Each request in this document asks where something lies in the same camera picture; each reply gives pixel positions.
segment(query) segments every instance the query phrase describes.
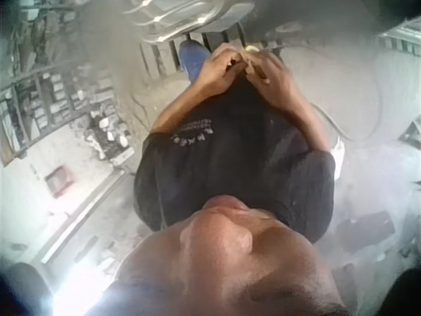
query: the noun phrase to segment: bright light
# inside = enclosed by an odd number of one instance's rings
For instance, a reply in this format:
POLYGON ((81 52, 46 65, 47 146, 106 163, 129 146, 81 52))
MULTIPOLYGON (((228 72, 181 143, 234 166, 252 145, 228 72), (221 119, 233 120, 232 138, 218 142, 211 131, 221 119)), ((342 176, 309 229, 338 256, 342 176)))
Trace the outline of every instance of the bright light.
POLYGON ((83 316, 100 299, 112 278, 87 262, 73 266, 54 295, 54 316, 83 316))
POLYGON ((151 3, 152 0, 144 0, 144 2, 142 2, 142 7, 146 7, 148 4, 151 3))
POLYGON ((207 18, 201 16, 200 18, 197 19, 197 23, 203 24, 203 23, 206 22, 206 20, 207 20, 207 18))

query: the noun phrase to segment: finger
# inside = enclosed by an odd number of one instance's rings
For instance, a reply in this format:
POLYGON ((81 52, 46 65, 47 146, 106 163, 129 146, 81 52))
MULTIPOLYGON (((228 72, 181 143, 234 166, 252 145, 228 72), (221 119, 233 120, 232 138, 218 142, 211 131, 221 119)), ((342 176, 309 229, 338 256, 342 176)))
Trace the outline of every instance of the finger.
POLYGON ((275 73, 280 69, 266 56, 261 54, 250 54, 247 56, 256 74, 263 80, 275 79, 275 73))
POLYGON ((273 53, 269 52, 269 51, 262 51, 261 55, 266 57, 267 59, 271 60, 274 65, 279 68, 280 70, 286 70, 287 71, 287 67, 284 65, 283 62, 281 62, 281 60, 279 58, 277 58, 277 56, 275 56, 273 53))
POLYGON ((239 63, 236 63, 233 67, 231 67, 226 73, 225 78, 231 82, 233 82, 238 75, 247 67, 247 63, 244 63, 243 61, 240 61, 239 63))
POLYGON ((235 60, 237 63, 239 63, 243 60, 243 57, 236 50, 225 49, 215 58, 215 61, 224 66, 228 65, 232 60, 235 60))
POLYGON ((266 85, 264 83, 264 80, 262 78, 260 78, 257 74, 247 74, 245 77, 247 78, 248 81, 250 81, 250 83, 252 85, 254 85, 254 87, 256 87, 256 89, 258 89, 260 91, 266 85))
POLYGON ((230 49, 232 51, 238 51, 234 45, 230 44, 230 43, 222 43, 217 49, 214 50, 214 52, 212 53, 212 55, 210 56, 211 58, 216 58, 217 56, 219 56, 219 54, 221 54, 221 52, 223 52, 226 49, 230 49))

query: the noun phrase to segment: foot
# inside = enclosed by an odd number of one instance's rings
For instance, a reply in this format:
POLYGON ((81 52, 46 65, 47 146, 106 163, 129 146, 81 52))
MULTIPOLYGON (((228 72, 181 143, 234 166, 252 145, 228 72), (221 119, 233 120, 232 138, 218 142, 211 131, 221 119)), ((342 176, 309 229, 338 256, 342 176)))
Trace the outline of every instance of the foot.
POLYGON ((187 39, 180 44, 180 63, 191 83, 199 77, 203 63, 210 55, 210 51, 198 41, 187 39))

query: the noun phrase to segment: t-shirt print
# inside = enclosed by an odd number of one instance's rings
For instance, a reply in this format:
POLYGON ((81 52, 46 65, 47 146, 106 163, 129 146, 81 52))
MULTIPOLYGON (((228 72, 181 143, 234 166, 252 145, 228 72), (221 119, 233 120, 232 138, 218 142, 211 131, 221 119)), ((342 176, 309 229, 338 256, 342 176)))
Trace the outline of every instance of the t-shirt print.
POLYGON ((213 134, 212 120, 204 118, 183 125, 171 140, 180 147, 191 146, 195 142, 203 142, 213 134))

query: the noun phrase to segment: wire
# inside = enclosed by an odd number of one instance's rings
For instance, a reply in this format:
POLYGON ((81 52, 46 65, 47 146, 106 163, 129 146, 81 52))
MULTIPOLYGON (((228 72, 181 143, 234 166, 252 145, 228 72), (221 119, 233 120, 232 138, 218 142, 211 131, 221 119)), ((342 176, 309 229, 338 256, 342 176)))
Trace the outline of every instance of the wire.
MULTIPOLYGON (((324 58, 327 58, 327 59, 336 61, 337 63, 344 64, 342 62, 339 62, 339 61, 335 60, 335 58, 333 58, 333 57, 327 56, 326 54, 323 54, 323 53, 319 52, 317 49, 315 49, 313 47, 302 45, 302 44, 277 45, 277 46, 274 46, 274 47, 272 47, 272 46, 271 47, 265 47, 264 50, 281 49, 280 56, 279 57, 282 59, 281 52, 282 52, 283 49, 285 49, 285 48, 295 48, 295 47, 302 47, 302 48, 305 48, 305 49, 309 49, 311 51, 314 51, 314 52, 318 53, 320 56, 323 56, 324 58)), ((379 85, 379 82, 378 82, 378 78, 377 78, 377 76, 375 74, 375 70, 374 69, 372 69, 371 75, 372 75, 372 78, 373 78, 374 85, 376 86, 376 91, 378 93, 379 105, 378 105, 377 118, 376 118, 376 122, 374 124, 373 129, 371 130, 370 133, 368 133, 366 136, 364 136, 362 138, 356 139, 356 138, 351 137, 350 135, 348 135, 348 133, 346 133, 340 127, 340 125, 335 121, 335 119, 326 110, 324 110, 319 105, 316 105, 316 104, 311 103, 311 105, 332 125, 332 127, 336 130, 336 132, 340 136, 342 136, 343 138, 345 138, 346 140, 349 140, 350 142, 364 142, 366 140, 369 140, 377 132, 377 129, 379 128, 380 122, 382 121, 382 115, 383 115, 383 97, 382 97, 382 93, 380 91, 380 85, 379 85)))

